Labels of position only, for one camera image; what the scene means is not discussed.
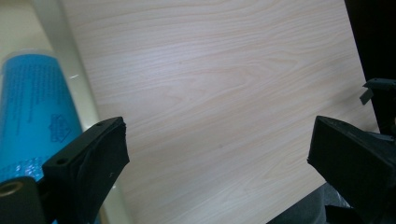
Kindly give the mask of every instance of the wooden board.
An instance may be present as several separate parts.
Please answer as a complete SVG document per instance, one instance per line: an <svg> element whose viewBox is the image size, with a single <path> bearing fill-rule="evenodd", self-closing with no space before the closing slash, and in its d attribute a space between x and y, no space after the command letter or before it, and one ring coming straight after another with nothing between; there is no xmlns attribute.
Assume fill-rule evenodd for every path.
<svg viewBox="0 0 396 224"><path fill-rule="evenodd" d="M344 1L64 1L135 223L265 223L323 183L316 115L376 129Z"/></svg>

